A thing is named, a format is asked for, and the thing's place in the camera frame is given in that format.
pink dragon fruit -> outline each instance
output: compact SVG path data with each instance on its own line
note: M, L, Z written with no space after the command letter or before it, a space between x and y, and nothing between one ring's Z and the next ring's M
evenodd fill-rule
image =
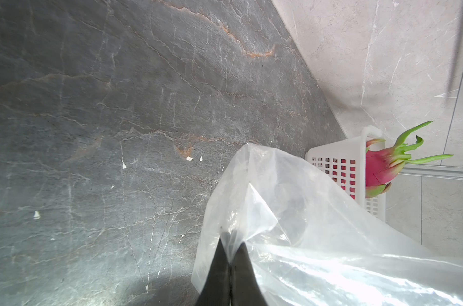
M416 136L414 144L404 144L407 137L414 131L427 126L432 121L424 122L403 132L396 140L394 146L381 151L370 151L369 146L384 139L373 139L366 142L366 198L372 198L380 193L385 193L391 186L389 181L398 175L407 163L421 164L435 160L441 160L453 156L452 154L441 154L429 156L417 160L411 160L412 155L407 151L415 150L423 144L423 139Z

clear plastic bag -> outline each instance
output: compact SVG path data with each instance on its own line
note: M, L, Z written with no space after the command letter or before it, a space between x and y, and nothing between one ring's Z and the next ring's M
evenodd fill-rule
M463 305L463 259L434 258L305 160L246 144L206 206L191 281L204 287L220 233L247 242L273 305Z

gray marble countertop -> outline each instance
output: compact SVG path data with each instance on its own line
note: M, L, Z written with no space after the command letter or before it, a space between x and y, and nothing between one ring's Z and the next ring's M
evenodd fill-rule
M0 0L0 305L191 305L238 148L343 138L269 0Z

white plastic basket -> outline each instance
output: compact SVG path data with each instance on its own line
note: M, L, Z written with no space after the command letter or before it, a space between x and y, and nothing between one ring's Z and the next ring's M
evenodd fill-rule
M366 141L381 138L383 133L367 126L361 136L311 148L305 159L325 172L367 212L386 222L386 195L366 199ZM382 150L385 143L373 144L373 151Z

tile grout line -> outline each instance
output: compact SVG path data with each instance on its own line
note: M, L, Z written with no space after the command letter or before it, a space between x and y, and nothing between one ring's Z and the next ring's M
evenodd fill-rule
M420 244L422 244L422 176L420 176Z
M449 122L449 129L447 131L447 137L446 137L446 142L444 144L443 154L445 154L445 149L447 147L447 141L449 140L449 134L451 133L452 120L454 119L454 113L456 112L456 105L458 105L459 93L461 92L462 79L463 79L463 67L462 67L462 73L461 73L461 81L459 82L458 94L456 95L456 101L454 102L454 109L452 110L451 121Z

